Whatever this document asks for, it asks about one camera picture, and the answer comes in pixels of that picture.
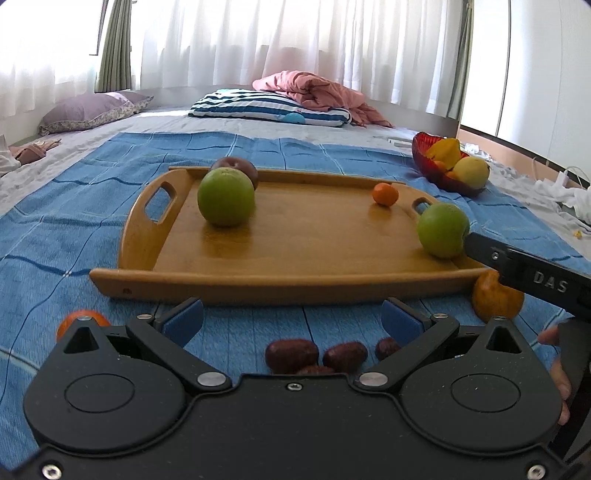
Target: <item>human hand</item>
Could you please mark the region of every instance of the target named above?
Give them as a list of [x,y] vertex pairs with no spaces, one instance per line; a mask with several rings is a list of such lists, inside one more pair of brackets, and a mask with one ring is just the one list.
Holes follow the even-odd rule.
[[[559,345],[558,326],[555,325],[540,332],[538,335],[538,342],[542,345]],[[550,367],[550,377],[552,377],[556,388],[558,388],[558,391],[560,392],[560,397],[562,398],[562,412],[560,413],[558,424],[564,425],[570,418],[570,412],[566,400],[570,397],[571,386],[569,378],[564,373],[564,370],[562,370],[560,357],[558,357],[552,364],[552,367]]]

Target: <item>green curtain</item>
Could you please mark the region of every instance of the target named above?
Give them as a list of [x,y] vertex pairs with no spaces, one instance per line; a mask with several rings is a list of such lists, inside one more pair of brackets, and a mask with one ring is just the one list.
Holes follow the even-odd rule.
[[97,92],[131,88],[131,0],[114,0],[100,61]]
[[460,46],[457,52],[456,75],[453,82],[452,99],[449,102],[447,116],[460,120],[462,107],[466,96],[468,71],[470,69],[470,50],[472,48],[472,33],[474,30],[474,1],[465,0],[462,12],[462,30],[460,32]]

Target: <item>sheer curtain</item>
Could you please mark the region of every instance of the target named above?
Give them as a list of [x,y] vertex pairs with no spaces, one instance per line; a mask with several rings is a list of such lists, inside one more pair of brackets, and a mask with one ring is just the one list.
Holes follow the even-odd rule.
[[250,85],[306,70],[445,115],[462,0],[138,0],[136,88]]
[[0,6],[0,120],[93,91],[102,0]]

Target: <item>blue and white striped pillow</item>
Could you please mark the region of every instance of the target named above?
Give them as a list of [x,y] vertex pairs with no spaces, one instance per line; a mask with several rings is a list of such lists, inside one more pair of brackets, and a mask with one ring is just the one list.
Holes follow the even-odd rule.
[[[303,119],[297,115],[285,118],[289,113],[299,113]],[[242,89],[222,89],[210,93],[195,102],[189,110],[189,115],[253,118],[324,127],[341,127],[351,123],[351,114],[345,108],[315,112],[303,108],[295,100],[279,93]]]

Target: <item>pink blanket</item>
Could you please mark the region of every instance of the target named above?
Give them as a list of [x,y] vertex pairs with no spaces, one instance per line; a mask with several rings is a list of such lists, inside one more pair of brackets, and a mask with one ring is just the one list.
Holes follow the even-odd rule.
[[255,90],[277,92],[293,98],[309,110],[326,112],[330,108],[346,108],[353,123],[361,126],[377,124],[393,127],[381,113],[365,103],[365,95],[331,82],[310,72],[288,71],[276,73],[252,82]]

